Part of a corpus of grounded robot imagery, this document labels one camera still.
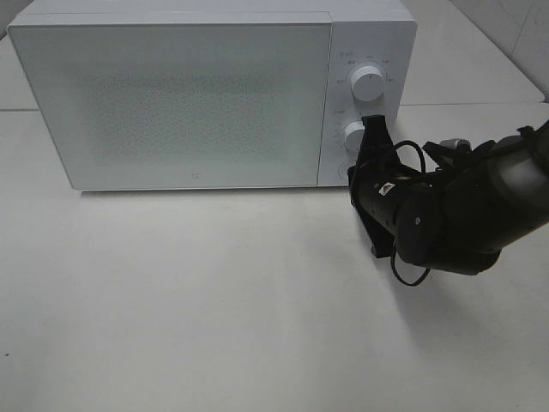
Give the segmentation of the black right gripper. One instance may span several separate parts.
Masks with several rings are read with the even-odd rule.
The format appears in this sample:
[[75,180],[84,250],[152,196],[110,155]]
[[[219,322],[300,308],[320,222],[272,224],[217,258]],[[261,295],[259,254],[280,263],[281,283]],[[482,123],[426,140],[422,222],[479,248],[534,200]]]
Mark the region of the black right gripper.
[[393,146],[384,115],[361,118],[364,134],[353,167],[347,171],[351,204],[372,243],[375,258],[388,258],[397,235],[399,208],[410,196],[409,181],[425,173],[425,156],[413,146],[420,169],[404,165]]

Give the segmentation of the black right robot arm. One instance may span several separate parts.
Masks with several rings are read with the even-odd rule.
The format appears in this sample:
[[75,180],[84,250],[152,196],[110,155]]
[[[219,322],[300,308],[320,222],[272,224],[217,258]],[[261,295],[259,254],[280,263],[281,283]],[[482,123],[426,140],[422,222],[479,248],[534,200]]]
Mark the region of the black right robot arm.
[[476,148],[460,139],[427,142],[415,147],[418,168],[401,161],[384,116],[364,117],[363,126],[347,176],[374,257],[474,276],[547,224],[546,125]]

